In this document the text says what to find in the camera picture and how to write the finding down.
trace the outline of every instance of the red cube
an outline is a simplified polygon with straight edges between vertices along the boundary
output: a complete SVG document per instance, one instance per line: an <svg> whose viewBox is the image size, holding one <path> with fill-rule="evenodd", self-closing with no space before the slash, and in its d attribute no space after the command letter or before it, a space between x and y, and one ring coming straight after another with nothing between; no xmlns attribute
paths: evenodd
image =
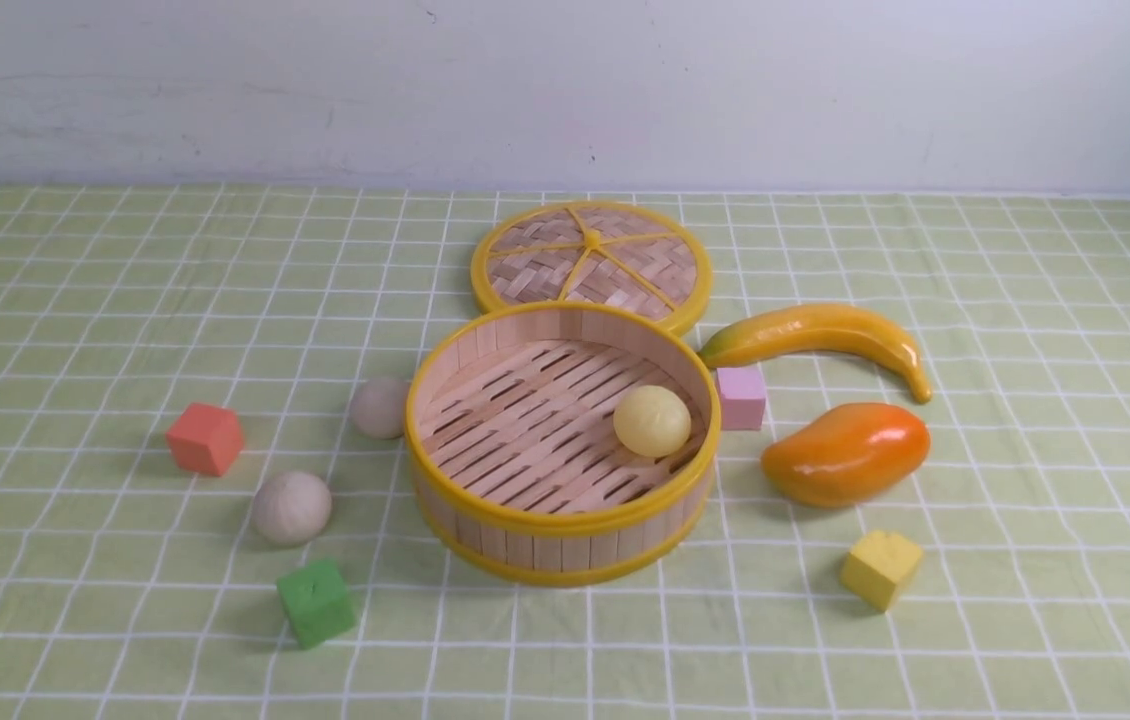
<svg viewBox="0 0 1130 720"><path fill-rule="evenodd" d="M245 448L236 413L227 407L193 402L166 430L169 454L190 472L221 477Z"/></svg>

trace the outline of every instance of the toy banana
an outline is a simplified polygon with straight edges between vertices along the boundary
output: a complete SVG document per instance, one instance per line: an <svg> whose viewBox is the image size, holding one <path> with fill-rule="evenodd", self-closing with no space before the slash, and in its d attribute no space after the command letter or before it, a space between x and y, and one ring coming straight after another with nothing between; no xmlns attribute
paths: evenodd
<svg viewBox="0 0 1130 720"><path fill-rule="evenodd" d="M738 368L810 350L864 357L902 375L918 402L935 397L911 333L885 315L835 302L793 305L739 320L713 333L698 356L709 368Z"/></svg>

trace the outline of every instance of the bamboo steamer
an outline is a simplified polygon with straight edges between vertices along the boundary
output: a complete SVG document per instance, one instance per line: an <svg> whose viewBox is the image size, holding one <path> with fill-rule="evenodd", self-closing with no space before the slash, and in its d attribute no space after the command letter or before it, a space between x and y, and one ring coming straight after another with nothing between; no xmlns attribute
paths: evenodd
<svg viewBox="0 0 1130 720"><path fill-rule="evenodd" d="M596 302L676 336L706 313L707 252L685 227L636 205L573 201L508 218L478 243L472 290L483 313L525 302Z"/></svg>
<svg viewBox="0 0 1130 720"><path fill-rule="evenodd" d="M657 383L680 396L690 439L651 460L621 446L614 407ZM415 375L405 437L423 518L501 578L583 585L643 569L697 523L713 479L720 398L675 333L579 301L493 310Z"/></svg>

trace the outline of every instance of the toy block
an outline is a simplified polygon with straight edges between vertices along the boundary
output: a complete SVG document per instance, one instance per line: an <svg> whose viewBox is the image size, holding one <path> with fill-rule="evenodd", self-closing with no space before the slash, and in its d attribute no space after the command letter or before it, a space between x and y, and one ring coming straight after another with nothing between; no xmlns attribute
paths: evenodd
<svg viewBox="0 0 1130 720"><path fill-rule="evenodd" d="M721 430L759 430L765 420L765 375L760 365L716 368Z"/></svg>
<svg viewBox="0 0 1130 720"><path fill-rule="evenodd" d="M840 583L876 610L887 611L907 591L925 552L899 534L872 530L845 556Z"/></svg>
<svg viewBox="0 0 1130 720"><path fill-rule="evenodd" d="M193 402L166 430L169 454L180 468L221 477L245 446L236 413Z"/></svg>
<svg viewBox="0 0 1130 720"><path fill-rule="evenodd" d="M299 648L308 650L356 625L356 607L332 559L318 559L276 582Z"/></svg>

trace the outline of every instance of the woven bamboo lid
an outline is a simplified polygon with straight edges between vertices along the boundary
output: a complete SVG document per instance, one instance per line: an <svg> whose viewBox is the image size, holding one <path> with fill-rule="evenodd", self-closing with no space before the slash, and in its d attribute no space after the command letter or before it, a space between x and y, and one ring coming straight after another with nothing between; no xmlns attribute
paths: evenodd
<svg viewBox="0 0 1130 720"><path fill-rule="evenodd" d="M484 313L525 302L600 302L678 336L707 310L711 284L697 238L621 202L562 202L516 215L489 232L472 259Z"/></svg>

